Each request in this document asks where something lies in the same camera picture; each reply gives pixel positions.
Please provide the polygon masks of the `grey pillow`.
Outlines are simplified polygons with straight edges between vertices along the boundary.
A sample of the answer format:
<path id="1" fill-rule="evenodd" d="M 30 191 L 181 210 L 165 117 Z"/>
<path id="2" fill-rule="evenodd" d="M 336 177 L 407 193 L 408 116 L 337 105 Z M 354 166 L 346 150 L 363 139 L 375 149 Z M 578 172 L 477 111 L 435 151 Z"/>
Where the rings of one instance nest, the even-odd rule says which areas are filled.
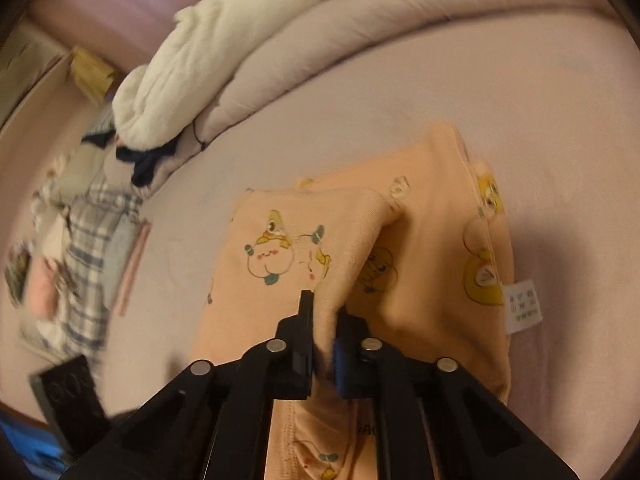
<path id="1" fill-rule="evenodd" d="M 65 168 L 54 179 L 50 200 L 55 204 L 70 205 L 77 196 L 84 195 L 101 171 L 107 151 L 91 143 L 81 143 L 70 156 Z"/>

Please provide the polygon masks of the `pink fluffy cloth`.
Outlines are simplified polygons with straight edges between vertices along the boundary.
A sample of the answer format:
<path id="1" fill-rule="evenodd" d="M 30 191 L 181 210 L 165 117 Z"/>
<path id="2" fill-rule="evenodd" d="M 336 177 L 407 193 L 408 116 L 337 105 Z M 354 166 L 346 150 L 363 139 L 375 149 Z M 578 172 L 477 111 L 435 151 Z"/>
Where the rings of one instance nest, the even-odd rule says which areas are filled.
<path id="1" fill-rule="evenodd" d="M 39 256 L 30 266 L 26 304 L 38 320 L 52 321 L 58 308 L 58 263 Z"/>

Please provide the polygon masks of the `yellow curtain tassel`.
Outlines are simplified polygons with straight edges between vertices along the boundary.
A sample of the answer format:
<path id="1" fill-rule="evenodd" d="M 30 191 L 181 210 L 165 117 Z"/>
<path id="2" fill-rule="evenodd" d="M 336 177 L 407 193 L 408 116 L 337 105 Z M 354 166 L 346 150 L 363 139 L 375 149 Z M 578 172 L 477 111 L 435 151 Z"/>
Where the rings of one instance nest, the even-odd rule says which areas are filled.
<path id="1" fill-rule="evenodd" d="M 70 76 L 93 104 L 103 103 L 120 79 L 120 70 L 83 47 L 73 47 Z"/>

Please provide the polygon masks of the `peach cartoon print baby garment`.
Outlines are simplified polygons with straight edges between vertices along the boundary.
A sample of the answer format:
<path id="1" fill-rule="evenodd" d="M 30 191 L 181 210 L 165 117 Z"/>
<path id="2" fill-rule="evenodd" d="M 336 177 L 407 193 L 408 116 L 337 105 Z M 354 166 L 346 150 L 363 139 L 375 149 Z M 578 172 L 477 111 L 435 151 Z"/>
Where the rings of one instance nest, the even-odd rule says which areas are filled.
<path id="1" fill-rule="evenodd" d="M 502 291 L 513 252 L 497 181 L 458 130 L 411 148 L 243 195 L 218 252 L 193 356 L 239 359 L 314 294 L 314 385 L 273 408 L 270 479 L 372 479 L 373 417 L 333 381 L 338 310 L 406 356 L 450 356 L 498 399 L 511 389 Z"/>

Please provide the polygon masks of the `folded pink garment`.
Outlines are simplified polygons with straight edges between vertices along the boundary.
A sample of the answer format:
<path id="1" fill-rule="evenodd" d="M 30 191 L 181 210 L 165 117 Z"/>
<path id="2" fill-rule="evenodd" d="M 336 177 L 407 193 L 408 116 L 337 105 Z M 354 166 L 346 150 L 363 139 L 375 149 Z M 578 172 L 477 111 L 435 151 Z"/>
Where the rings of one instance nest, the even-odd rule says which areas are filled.
<path id="1" fill-rule="evenodd" d="M 134 280 L 136 279 L 138 267 L 142 259 L 146 241 L 152 229 L 149 221 L 142 223 L 139 234 L 132 246 L 128 262 L 125 266 L 124 273 L 120 279 L 119 288 L 114 302 L 114 308 L 119 316 L 125 316 L 130 301 L 132 289 L 134 288 Z"/>

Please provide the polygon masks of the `folded grey garment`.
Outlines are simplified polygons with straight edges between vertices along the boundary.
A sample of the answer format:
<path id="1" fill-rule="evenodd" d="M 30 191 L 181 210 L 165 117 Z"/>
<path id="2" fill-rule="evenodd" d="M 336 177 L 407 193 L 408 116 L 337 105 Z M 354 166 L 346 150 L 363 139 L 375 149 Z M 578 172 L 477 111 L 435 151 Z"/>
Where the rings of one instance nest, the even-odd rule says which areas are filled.
<path id="1" fill-rule="evenodd" d="M 140 223 L 130 216 L 122 216 L 104 252 L 103 300 L 108 310 L 114 306 L 122 277 L 140 234 Z"/>

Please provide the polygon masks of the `pink curtain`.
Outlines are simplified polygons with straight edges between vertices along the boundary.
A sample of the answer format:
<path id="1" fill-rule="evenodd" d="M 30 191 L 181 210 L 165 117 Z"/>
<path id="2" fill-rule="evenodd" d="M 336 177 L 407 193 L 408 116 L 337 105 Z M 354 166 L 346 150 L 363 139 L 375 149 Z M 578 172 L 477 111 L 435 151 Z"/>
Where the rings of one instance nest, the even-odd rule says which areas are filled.
<path id="1" fill-rule="evenodd" d="M 29 17 L 67 47 L 84 47 L 129 72 L 148 62 L 177 11 L 200 0 L 35 0 Z"/>

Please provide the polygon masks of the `plaid grey blanket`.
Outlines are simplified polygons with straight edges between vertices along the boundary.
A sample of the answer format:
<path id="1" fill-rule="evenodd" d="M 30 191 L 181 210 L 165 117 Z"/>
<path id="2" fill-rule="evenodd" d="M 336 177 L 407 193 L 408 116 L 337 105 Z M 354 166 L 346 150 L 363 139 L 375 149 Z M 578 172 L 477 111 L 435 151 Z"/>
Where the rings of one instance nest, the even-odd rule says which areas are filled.
<path id="1" fill-rule="evenodd" d="M 39 256 L 58 263 L 58 308 L 52 321 L 38 320 L 26 304 L 26 278 L 21 337 L 56 362 L 83 354 L 90 361 L 106 347 L 111 310 L 104 306 L 104 252 L 122 216 L 140 223 L 142 199 L 115 191 L 99 172 L 84 195 L 70 205 L 50 200 L 54 179 L 32 196 L 37 221 L 32 261 Z"/>

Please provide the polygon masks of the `mauve rolled duvet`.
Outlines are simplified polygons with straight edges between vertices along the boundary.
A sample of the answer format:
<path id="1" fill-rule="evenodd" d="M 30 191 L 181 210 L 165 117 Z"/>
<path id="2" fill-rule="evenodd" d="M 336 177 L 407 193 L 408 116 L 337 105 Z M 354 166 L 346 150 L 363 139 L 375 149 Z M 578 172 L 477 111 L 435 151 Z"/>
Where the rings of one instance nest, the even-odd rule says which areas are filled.
<path id="1" fill-rule="evenodd" d="M 331 65 L 386 40 L 458 18 L 535 9 L 612 13 L 606 0 L 322 0 L 253 51 L 208 105 L 178 134 L 175 154 L 150 185 L 131 184 L 133 164 L 108 155 L 104 174 L 115 190 L 152 196 L 224 130 L 242 122 Z"/>

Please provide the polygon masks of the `mauve bed sheet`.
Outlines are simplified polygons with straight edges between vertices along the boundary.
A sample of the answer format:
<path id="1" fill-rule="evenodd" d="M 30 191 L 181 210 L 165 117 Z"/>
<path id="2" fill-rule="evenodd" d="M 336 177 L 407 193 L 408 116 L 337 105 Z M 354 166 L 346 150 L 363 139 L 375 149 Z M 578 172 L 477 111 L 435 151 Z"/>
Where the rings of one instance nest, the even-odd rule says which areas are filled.
<path id="1" fill-rule="evenodd" d="M 487 159 L 541 324 L 511 344 L 510 407 L 578 476 L 639 420 L 639 52 L 585 12 L 450 22 L 369 49 L 227 130 L 145 204 L 149 245 L 100 380 L 109 413 L 188 362 L 231 208 L 418 142 L 435 120 Z"/>

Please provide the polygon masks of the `green patterned cloth bundle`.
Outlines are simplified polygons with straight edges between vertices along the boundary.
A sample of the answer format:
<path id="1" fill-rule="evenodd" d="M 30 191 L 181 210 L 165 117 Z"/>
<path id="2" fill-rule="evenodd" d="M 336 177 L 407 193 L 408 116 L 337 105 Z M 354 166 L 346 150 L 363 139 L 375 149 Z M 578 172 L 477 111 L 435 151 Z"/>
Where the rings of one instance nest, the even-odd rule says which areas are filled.
<path id="1" fill-rule="evenodd" d="M 23 303 L 26 278 L 32 261 L 32 246 L 29 242 L 14 244 L 6 259 L 4 278 L 8 285 L 11 304 L 18 308 Z"/>

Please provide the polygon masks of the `white plush goose toy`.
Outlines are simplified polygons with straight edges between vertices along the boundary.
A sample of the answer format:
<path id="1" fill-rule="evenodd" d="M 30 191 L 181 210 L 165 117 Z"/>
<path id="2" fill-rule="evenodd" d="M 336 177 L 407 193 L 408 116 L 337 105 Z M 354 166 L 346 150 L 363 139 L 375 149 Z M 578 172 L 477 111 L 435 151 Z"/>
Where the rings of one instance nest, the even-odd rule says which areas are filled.
<path id="1" fill-rule="evenodd" d="M 175 139 L 253 51 L 321 1 L 201 0 L 178 11 L 151 61 L 114 96 L 122 144 L 149 151 Z"/>

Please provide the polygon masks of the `dark navy garment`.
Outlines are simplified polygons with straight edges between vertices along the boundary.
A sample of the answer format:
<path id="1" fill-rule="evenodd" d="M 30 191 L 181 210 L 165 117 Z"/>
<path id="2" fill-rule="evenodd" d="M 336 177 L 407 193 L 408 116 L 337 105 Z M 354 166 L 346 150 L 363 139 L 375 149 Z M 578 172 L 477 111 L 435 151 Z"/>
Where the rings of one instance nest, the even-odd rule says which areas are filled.
<path id="1" fill-rule="evenodd" d="M 179 138 L 163 144 L 159 148 L 149 151 L 136 151 L 126 146 L 119 145 L 116 148 L 116 158 L 121 162 L 134 165 L 131 176 L 131 184 L 136 188 L 144 188 L 151 184 L 156 166 L 166 157 L 175 154 Z"/>

